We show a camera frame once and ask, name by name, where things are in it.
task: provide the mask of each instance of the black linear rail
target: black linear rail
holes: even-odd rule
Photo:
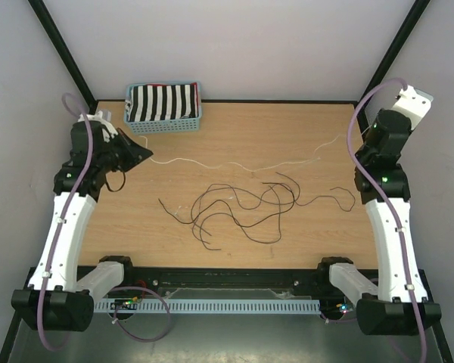
[[[80,266],[77,278],[92,271],[95,266]],[[378,270],[360,270],[367,278],[376,278]],[[319,280],[315,269],[259,269],[259,268],[149,268],[135,267],[134,279],[143,280],[149,289],[164,293],[178,288],[204,289],[270,289],[291,290],[295,296],[313,299],[342,299],[344,295],[330,284]],[[120,291],[112,296],[125,296]]]
[[[62,38],[61,33],[59,33],[59,29],[56,27],[54,19],[52,19],[52,16],[48,12],[43,0],[29,0],[29,4],[35,11],[40,23],[44,27],[45,32],[54,45],[55,50],[58,52],[64,62],[64,65],[69,71],[69,74],[73,77],[73,81],[76,83],[76,86],[81,92],[81,95],[84,97],[84,100],[86,100],[89,109],[95,109],[97,102],[92,95],[86,80],[82,76],[72,54],[70,53],[66,42]]]

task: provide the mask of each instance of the wooden table surface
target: wooden table surface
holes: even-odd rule
[[[110,110],[113,124],[145,146],[147,140],[134,136],[123,124],[123,102],[100,102],[99,108]],[[200,131],[147,135],[148,148],[157,162],[182,157],[220,167],[207,169],[187,161],[157,164],[146,160],[127,173],[126,186],[120,192],[103,188],[79,264],[95,265],[102,256],[114,254],[130,256],[136,266],[315,268],[323,256],[347,256],[359,268],[377,267],[372,228],[353,183],[353,164],[344,140],[353,112],[351,105],[205,103],[203,108]],[[353,143],[357,147],[361,144],[359,135]],[[302,160],[310,161],[256,172],[226,164],[236,162],[255,170]],[[352,197],[346,191],[330,191],[342,187],[352,191],[356,205],[349,213],[331,198],[294,206],[282,214],[281,240],[274,244],[251,241],[232,218],[216,215],[204,224],[204,230],[211,234],[203,233],[203,239],[210,243],[206,246],[220,249],[211,251],[192,235],[191,225],[177,222],[158,201],[160,198],[168,210],[187,222],[191,221],[193,203],[213,183],[261,194],[269,189],[263,182],[284,182],[297,194],[296,185],[276,172],[299,183],[300,203],[318,195],[333,195],[343,208],[348,208]],[[114,173],[108,180],[115,188],[122,176]],[[285,188],[278,186],[275,190],[282,203],[292,201]],[[271,191],[265,195],[273,203],[276,198]],[[243,210],[230,190],[207,194],[202,207],[218,199],[232,206],[242,225],[279,211],[278,205],[267,203],[258,209]],[[245,207],[258,204],[245,193],[239,194],[239,200]],[[201,215],[199,222],[226,211],[225,204],[217,203]],[[274,241],[279,237],[278,218],[267,219],[247,229],[247,233],[259,241]]]

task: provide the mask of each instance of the black frame pole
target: black frame pole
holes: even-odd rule
[[[52,19],[52,16],[48,12],[43,0],[29,0],[29,4],[39,18],[40,23],[44,27],[45,32],[55,47],[55,50],[64,62],[69,74],[73,77],[73,81],[76,83],[76,86],[79,89],[79,92],[81,92],[81,95],[84,97],[84,100],[86,100],[87,105],[90,109],[95,109],[97,101],[92,95],[86,80],[82,76],[72,54],[69,51],[69,48],[66,45],[66,42],[62,38],[62,35],[56,27],[54,19]]]
[[[400,50],[402,49],[403,45],[406,43],[406,40],[410,36],[410,33],[415,28],[418,20],[424,13],[425,8],[429,5],[431,0],[415,0],[414,4],[410,8],[409,13],[407,14],[405,20],[403,21],[402,25],[399,28],[399,31],[393,38],[392,44],[388,47],[387,52],[385,53],[384,57],[382,58],[380,64],[378,65],[377,70],[373,74],[370,83],[366,86],[366,90],[363,92],[362,97],[360,100],[369,93],[372,88],[376,85],[380,84],[385,76],[387,75],[388,70],[392,67],[393,62],[397,55],[399,55]]]

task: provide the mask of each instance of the gray floor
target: gray floor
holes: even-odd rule
[[[165,316],[137,314],[126,326],[134,334],[152,337]],[[50,332],[51,341],[62,333]],[[400,348],[418,360],[418,337],[397,338]],[[440,362],[434,336],[428,330],[428,362]],[[97,314],[89,329],[70,336],[61,352],[48,352],[39,336],[20,326],[11,363],[15,362],[400,362],[386,337],[364,336],[357,324],[325,325],[313,315],[175,315],[171,332],[156,343],[137,343]]]

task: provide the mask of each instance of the robotic arm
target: robotic arm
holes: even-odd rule
[[[12,306],[21,318],[37,329],[37,304],[44,277],[48,277],[43,324],[45,330],[84,331],[90,324],[94,304],[113,287],[128,280],[132,263],[128,257],[103,258],[98,266],[77,281],[77,264],[86,232],[101,188],[107,184],[109,172],[128,172],[153,153],[133,142],[121,129],[110,123],[110,113],[100,110],[89,115],[92,129],[93,154],[91,165],[67,210],[67,217],[59,215],[86,162],[88,135],[81,118],[70,132],[70,159],[54,177],[54,215],[39,265],[25,290],[15,290]],[[62,223],[50,271],[45,265],[51,249],[57,223]]]
[[[357,321],[364,334],[413,335],[417,333],[409,291],[415,294],[424,328],[440,320],[440,306],[429,302],[418,274],[410,234],[410,190],[407,176],[397,163],[412,131],[431,108],[433,98],[409,86],[401,91],[391,110],[380,110],[356,158],[387,194],[403,224],[406,251],[388,205],[366,177],[355,170],[361,194],[375,235],[378,255],[378,286],[363,276],[349,260],[328,258],[329,281],[356,307]],[[404,260],[412,284],[406,283]]]

